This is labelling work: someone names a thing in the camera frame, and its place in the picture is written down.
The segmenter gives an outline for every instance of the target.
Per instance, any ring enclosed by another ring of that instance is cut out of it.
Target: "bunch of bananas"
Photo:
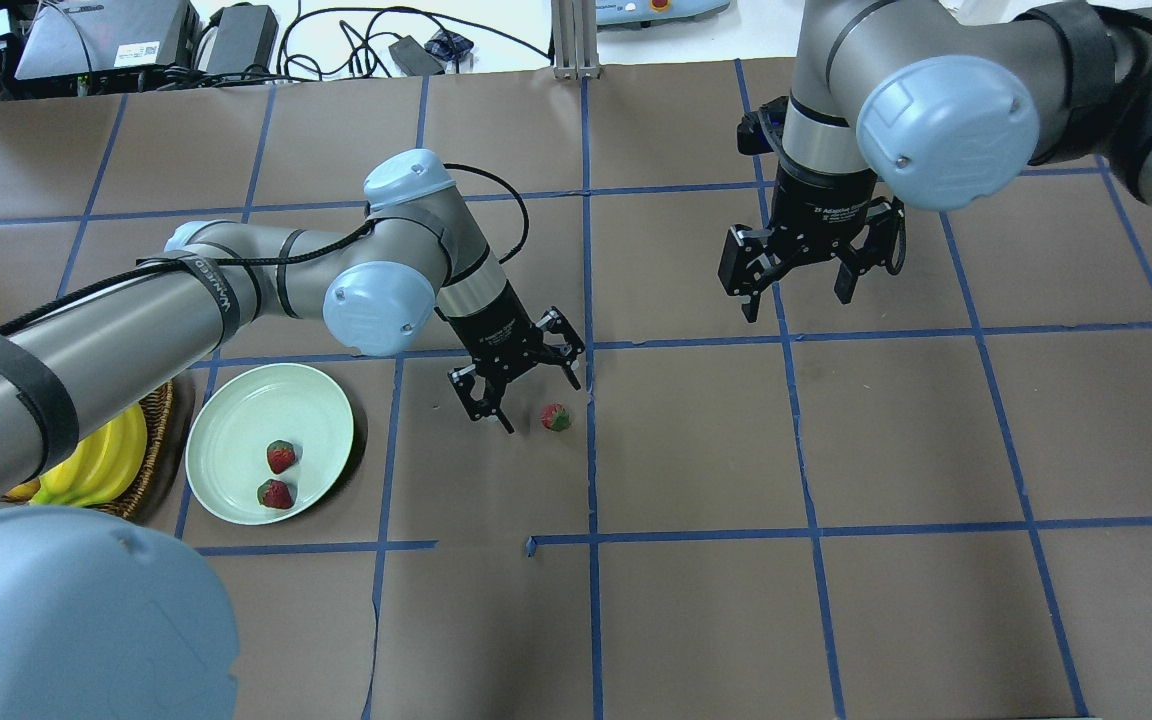
[[[131,486],[145,458],[147,431],[141,404],[83,438],[73,455],[6,495],[31,505],[100,505]]]

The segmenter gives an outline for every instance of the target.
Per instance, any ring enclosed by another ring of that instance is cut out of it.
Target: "white plate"
[[[296,465],[270,471],[265,448],[275,439],[296,447]],[[288,520],[314,505],[340,477],[353,446],[353,409],[332,378],[308,365],[264,365],[211,396],[184,448],[189,488],[217,518],[240,525]],[[291,509],[256,498],[270,478],[296,487]]]

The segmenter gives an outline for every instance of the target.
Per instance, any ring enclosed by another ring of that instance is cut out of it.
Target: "blue control device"
[[[719,13],[728,5],[732,0],[608,0],[594,5],[594,16],[599,26],[650,24]]]

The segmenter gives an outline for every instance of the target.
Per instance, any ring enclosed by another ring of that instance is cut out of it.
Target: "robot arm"
[[[260,314],[321,319],[362,354],[394,355],[438,306],[473,361],[450,373],[468,415],[509,432],[500,399],[513,379],[550,364],[579,387],[573,364],[584,343],[556,309],[531,323],[433,152],[389,159],[365,192],[371,214],[349,236],[184,223],[136,276],[0,328],[0,491],[67,457]]]
[[[1101,152],[1152,205],[1152,9],[1071,0],[962,26],[937,0],[808,0],[791,94],[737,141],[780,169],[768,227],[728,232],[723,288],[752,323],[788,270],[839,258],[846,303],[874,266],[900,272],[904,202],[963,209],[1028,164]],[[895,199],[872,199],[878,179]]]

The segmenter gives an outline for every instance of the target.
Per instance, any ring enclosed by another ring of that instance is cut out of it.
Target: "basket of fruit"
[[[179,447],[170,450],[179,446],[176,419],[188,395],[181,384],[179,379],[161,384],[84,437],[61,464],[10,488],[1,500],[91,507],[123,520],[143,518],[166,495],[179,463]]]

